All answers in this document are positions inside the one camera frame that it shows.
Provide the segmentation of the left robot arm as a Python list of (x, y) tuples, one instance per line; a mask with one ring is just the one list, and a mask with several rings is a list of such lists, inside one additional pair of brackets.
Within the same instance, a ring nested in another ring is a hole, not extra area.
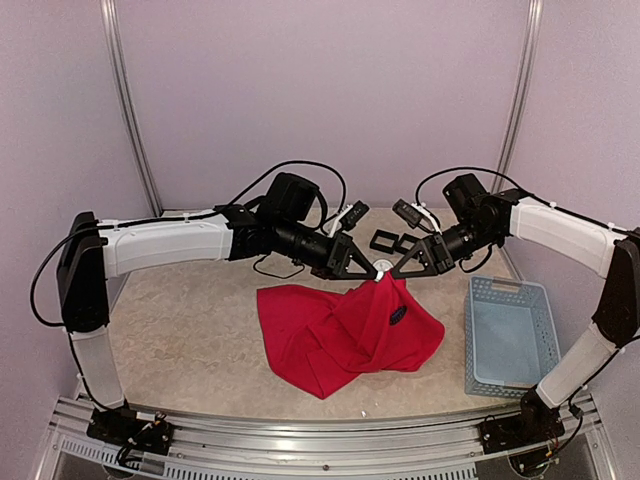
[(122, 407), (108, 333), (107, 281), (134, 271), (191, 261), (237, 261), (277, 253), (326, 280), (376, 280), (381, 274), (343, 232), (326, 236), (285, 214), (243, 205), (181, 216), (98, 221), (76, 216), (61, 247), (57, 284), (63, 326), (85, 390), (103, 411), (102, 430), (121, 445), (140, 434)]

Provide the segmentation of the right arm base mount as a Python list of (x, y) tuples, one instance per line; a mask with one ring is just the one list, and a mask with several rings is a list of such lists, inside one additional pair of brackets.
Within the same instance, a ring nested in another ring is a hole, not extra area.
[(562, 421), (552, 420), (541, 427), (527, 426), (520, 414), (507, 417), (487, 417), (478, 425), (480, 442), (484, 454), (534, 445), (559, 439), (565, 434)]

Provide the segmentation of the red t-shirt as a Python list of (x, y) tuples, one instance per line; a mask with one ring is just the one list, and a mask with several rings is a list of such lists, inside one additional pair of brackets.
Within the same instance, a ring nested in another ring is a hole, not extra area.
[[(441, 346), (445, 326), (390, 275), (345, 293), (284, 285), (260, 289), (257, 312), (268, 364), (326, 399), (362, 374), (415, 372)], [(390, 315), (406, 306), (395, 326)]]

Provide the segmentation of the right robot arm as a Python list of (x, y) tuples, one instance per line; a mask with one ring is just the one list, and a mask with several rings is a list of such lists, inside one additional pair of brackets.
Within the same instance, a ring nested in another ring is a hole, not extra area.
[[(528, 273), (550, 281), (574, 343), (535, 387), (529, 406), (513, 419), (511, 433), (523, 444), (535, 442), (559, 408), (588, 385), (634, 341), (639, 332), (639, 233), (597, 222), (553, 202), (514, 188), (501, 193), (445, 192), (457, 224), (415, 242), (391, 270), (404, 278), (404, 264), (416, 259), (418, 277), (443, 275), (484, 247), (513, 238), (545, 254), (521, 263)], [(589, 322), (577, 332), (578, 317)]]

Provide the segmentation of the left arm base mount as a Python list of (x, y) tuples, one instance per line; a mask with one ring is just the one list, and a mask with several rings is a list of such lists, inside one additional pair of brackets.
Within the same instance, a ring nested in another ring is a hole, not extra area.
[(86, 434), (111, 445), (167, 456), (174, 430), (164, 412), (144, 413), (125, 404), (110, 410), (95, 409)]

